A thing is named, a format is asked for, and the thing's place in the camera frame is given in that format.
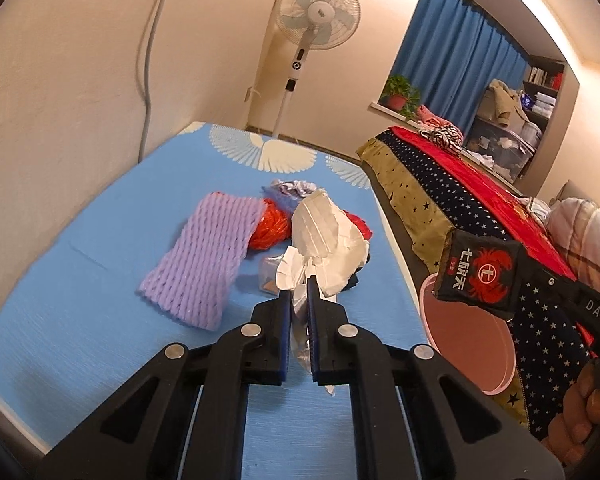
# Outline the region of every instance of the silver bolt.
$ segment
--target silver bolt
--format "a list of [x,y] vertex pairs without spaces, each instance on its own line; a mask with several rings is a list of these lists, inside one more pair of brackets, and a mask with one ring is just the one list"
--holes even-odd
[[338,334],[342,337],[355,337],[358,335],[358,328],[350,324],[340,325],[338,327]]
[[180,359],[184,355],[184,346],[182,345],[169,345],[164,349],[164,354],[169,359]]
[[413,349],[413,353],[418,359],[431,359],[434,355],[433,348],[429,345],[418,345]]
[[247,323],[246,325],[242,326],[240,332],[242,332],[242,335],[246,337],[256,337],[257,335],[260,335],[262,329],[260,328],[259,324]]

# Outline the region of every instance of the blue table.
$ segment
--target blue table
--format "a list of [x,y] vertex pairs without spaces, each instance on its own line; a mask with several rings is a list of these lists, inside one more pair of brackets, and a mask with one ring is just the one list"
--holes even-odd
[[[58,443],[163,346],[213,343],[270,298],[258,290],[258,261],[284,244],[243,261],[218,332],[176,322],[136,292],[215,190],[259,196],[274,178],[324,187],[374,232],[360,284],[338,295],[350,322],[393,346],[426,341],[363,171],[267,139],[192,124],[101,193],[21,278],[0,311],[0,407],[38,447]],[[350,480],[355,470],[347,387],[330,397],[294,358],[282,387],[251,387],[243,479]]]

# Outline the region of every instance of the red blanket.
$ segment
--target red blanket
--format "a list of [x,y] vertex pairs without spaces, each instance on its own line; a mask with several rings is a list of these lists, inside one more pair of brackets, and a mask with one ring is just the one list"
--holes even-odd
[[504,225],[511,236],[526,247],[531,257],[553,272],[575,280],[574,273],[555,250],[540,226],[528,216],[526,210],[510,193],[461,158],[444,152],[418,134],[400,126],[392,126],[391,131],[400,139],[429,155],[465,186],[475,199],[479,200],[482,206]]

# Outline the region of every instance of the crumpled paper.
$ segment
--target crumpled paper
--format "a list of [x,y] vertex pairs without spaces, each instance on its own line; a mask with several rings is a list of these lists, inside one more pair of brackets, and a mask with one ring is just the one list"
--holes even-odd
[[[359,229],[318,189],[299,203],[291,218],[291,245],[276,271],[280,290],[293,291],[292,350],[310,373],[306,280],[316,276],[320,296],[336,301],[350,276],[363,267],[369,251]],[[333,386],[326,386],[333,395]]]

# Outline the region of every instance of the curtain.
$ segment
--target curtain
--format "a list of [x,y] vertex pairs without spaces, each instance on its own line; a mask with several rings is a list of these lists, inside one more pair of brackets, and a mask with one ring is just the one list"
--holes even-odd
[[391,74],[420,89],[433,113],[467,132],[493,79],[518,89],[526,53],[466,0],[419,0]]

